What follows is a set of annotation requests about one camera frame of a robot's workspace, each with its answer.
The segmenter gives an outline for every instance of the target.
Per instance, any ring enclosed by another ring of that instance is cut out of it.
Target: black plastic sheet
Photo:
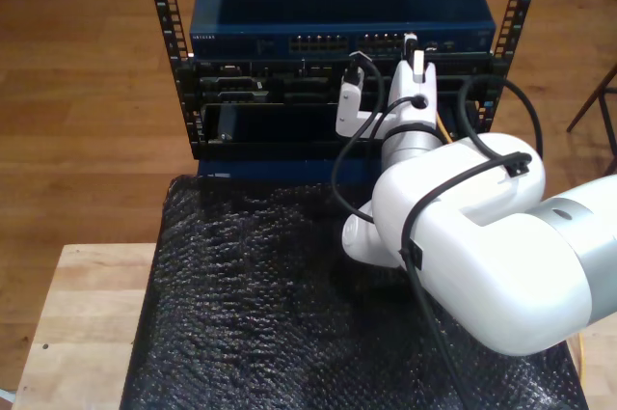
[[[121,408],[462,408],[404,274],[344,255],[346,217],[326,185],[177,178]],[[587,409],[565,344],[499,355],[434,310],[476,408]]]

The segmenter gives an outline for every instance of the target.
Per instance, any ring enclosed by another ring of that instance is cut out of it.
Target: black rack rail
[[[335,112],[348,60],[195,61],[188,51],[177,0],[154,0],[175,87],[196,159],[327,159],[340,149]],[[521,37],[531,0],[508,0],[494,53],[426,53],[438,74],[440,114],[451,133],[456,93],[473,75],[505,76]],[[387,84],[398,58],[376,58]],[[375,84],[366,80],[362,109],[372,109]],[[474,128],[491,128],[501,90],[469,94]],[[359,142],[352,156],[363,154]]]

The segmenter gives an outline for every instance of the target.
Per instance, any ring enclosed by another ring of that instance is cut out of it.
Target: white robotic arm
[[[413,79],[415,65],[416,58],[411,64],[401,61],[389,104],[420,95],[426,106],[405,104],[383,122],[378,135],[387,137],[385,170],[371,202],[360,209],[374,224],[352,215],[343,230],[345,251],[362,262],[405,268],[399,250],[410,210],[437,185],[487,160],[470,139],[440,146],[435,136],[426,138],[430,133],[400,128],[389,136],[399,125],[435,126],[434,66],[428,65],[423,82],[399,80]],[[339,113],[345,102],[340,100]],[[421,253],[416,273],[423,287],[491,349],[509,355],[538,352],[617,311],[617,177],[540,203],[545,172],[536,151],[505,134],[480,138],[499,154],[529,154],[528,172],[510,177],[503,167],[493,168],[424,208],[410,235]]]

